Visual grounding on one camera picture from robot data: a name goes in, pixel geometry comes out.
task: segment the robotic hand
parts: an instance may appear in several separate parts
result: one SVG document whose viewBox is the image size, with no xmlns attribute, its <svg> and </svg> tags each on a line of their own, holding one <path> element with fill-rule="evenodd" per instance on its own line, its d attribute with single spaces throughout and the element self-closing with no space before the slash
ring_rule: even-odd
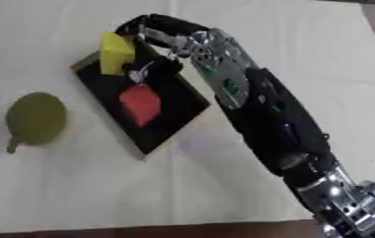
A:
<svg viewBox="0 0 375 238">
<path fill-rule="evenodd" d="M 355 184 L 314 119 L 267 69 L 220 29 L 145 15 L 116 31 L 191 63 L 245 143 L 314 214 L 327 237 L 375 237 L 375 182 Z"/>
</svg>

